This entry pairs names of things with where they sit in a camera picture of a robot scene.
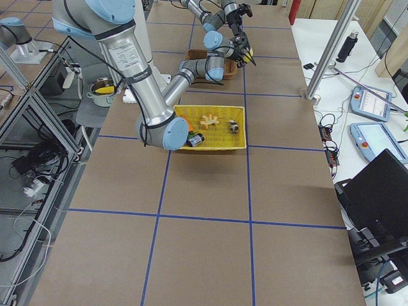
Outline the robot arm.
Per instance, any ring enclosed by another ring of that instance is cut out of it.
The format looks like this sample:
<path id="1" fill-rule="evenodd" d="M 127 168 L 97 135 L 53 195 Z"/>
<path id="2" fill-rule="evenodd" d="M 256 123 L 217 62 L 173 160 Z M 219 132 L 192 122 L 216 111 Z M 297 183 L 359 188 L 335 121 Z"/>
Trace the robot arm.
<path id="1" fill-rule="evenodd" d="M 212 13 L 202 5 L 201 1 L 181 0 L 179 3 L 200 20 L 206 32 L 217 31 L 227 24 L 234 36 L 239 36 L 243 32 L 242 16 L 246 14 L 248 8 L 251 8 L 236 1 L 221 1 L 221 9 L 217 13 Z"/>
<path id="2" fill-rule="evenodd" d="M 200 1 L 181 1 L 180 6 L 199 18 L 206 34 L 206 59 L 180 64 L 171 82 L 162 88 L 144 51 L 149 48 L 141 1 L 53 1 L 56 31 L 71 37 L 94 38 L 113 76 L 119 75 L 140 106 L 136 133 L 146 145 L 166 150 L 181 148 L 188 135 L 185 119 L 173 106 L 198 77 L 220 82 L 226 59 L 239 67 L 253 61 L 253 52 L 243 30 L 243 15 L 252 16 L 250 5 L 221 1 L 217 13 Z"/>

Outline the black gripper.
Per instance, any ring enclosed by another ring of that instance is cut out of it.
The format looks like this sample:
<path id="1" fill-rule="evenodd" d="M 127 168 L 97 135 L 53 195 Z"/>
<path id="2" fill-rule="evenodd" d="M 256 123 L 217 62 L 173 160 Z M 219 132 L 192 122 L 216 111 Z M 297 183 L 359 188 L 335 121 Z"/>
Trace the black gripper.
<path id="1" fill-rule="evenodd" d="M 242 22 L 242 9 L 241 8 L 227 8 L 226 20 L 229 28 L 232 30 L 234 37 L 242 37 L 243 22 Z"/>
<path id="2" fill-rule="evenodd" d="M 235 36 L 231 39 L 231 42 L 233 44 L 231 60 L 244 61 L 246 64 L 252 63 L 256 66 L 253 51 L 249 50 L 249 40 L 246 35 Z"/>

